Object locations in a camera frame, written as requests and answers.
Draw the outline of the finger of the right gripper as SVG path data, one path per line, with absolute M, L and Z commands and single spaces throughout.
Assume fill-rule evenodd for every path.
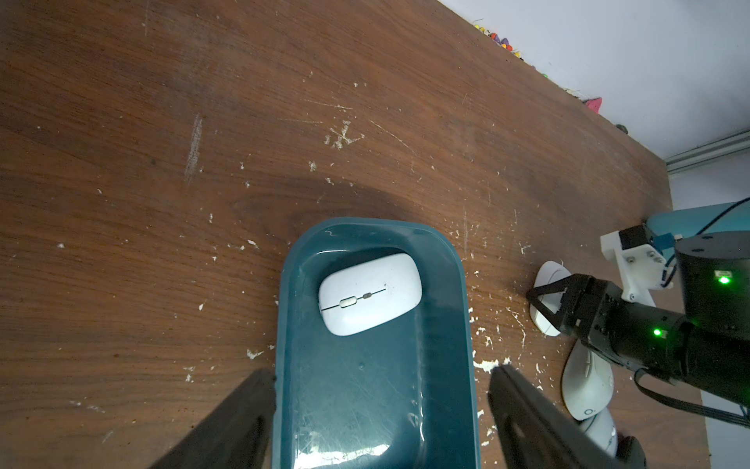
M 562 305 L 558 312 L 550 311 L 543 303 L 533 305 L 540 313 L 542 313 L 546 319 L 556 328 L 561 334 L 565 336 L 578 338 L 579 332 L 576 330 L 576 304 L 575 305 Z
M 577 302 L 577 275 L 559 279 L 558 281 L 554 281 L 554 283 L 533 287 L 525 293 L 525 298 L 529 303 L 538 305 L 542 303 L 543 296 L 554 294 L 560 295 L 560 303 L 562 305 L 575 305 Z

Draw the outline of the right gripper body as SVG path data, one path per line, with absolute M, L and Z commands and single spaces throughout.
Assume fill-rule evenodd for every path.
M 686 317 L 622 299 L 611 281 L 573 275 L 562 280 L 559 330 L 625 369 L 656 375 L 684 371 Z

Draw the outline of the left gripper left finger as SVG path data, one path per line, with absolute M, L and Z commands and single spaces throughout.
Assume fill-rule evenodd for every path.
M 153 468 L 261 468 L 275 414 L 275 375 L 259 369 Z

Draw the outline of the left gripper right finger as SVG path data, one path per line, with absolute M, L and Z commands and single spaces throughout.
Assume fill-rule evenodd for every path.
M 509 468 L 623 468 L 511 365 L 494 367 L 488 402 Z

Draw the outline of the white slim mouse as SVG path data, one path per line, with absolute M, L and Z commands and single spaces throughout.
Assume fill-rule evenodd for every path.
M 537 273 L 534 286 L 539 287 L 555 283 L 570 276 L 570 271 L 563 265 L 554 262 L 545 262 Z M 541 297 L 541 302 L 552 312 L 558 312 L 561 306 L 562 293 L 556 292 Z M 561 333 L 540 313 L 533 305 L 529 305 L 529 316 L 534 325 L 547 336 L 559 336 Z

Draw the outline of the silver mouse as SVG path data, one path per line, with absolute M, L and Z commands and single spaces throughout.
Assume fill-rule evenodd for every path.
M 600 449 L 615 457 L 618 446 L 617 430 L 607 408 L 579 423 L 580 430 Z

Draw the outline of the white ergonomic mouse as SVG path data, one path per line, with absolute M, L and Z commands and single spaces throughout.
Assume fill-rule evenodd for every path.
M 562 400 L 578 421 L 602 412 L 614 394 L 611 364 L 577 341 L 562 374 Z

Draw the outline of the teal plastic storage box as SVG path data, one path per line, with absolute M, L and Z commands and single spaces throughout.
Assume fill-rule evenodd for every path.
M 410 255 L 423 297 L 409 313 L 347 337 L 318 308 L 330 274 Z M 282 270 L 275 468 L 477 468 L 478 404 L 465 272 L 421 224 L 334 218 L 306 231 Z

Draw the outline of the black mouse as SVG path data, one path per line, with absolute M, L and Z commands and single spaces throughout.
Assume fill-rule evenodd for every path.
M 648 469 L 648 461 L 643 446 L 635 436 L 619 439 L 615 457 L 630 469 Z

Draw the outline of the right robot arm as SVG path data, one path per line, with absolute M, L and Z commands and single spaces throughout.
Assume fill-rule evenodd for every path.
M 641 392 L 688 414 L 749 425 L 749 234 L 713 227 L 748 205 L 731 204 L 690 238 L 640 224 L 605 234 L 601 248 L 621 285 L 588 275 L 549 277 L 527 300 L 558 333 L 609 363 L 679 381 L 731 401 L 737 414 Z

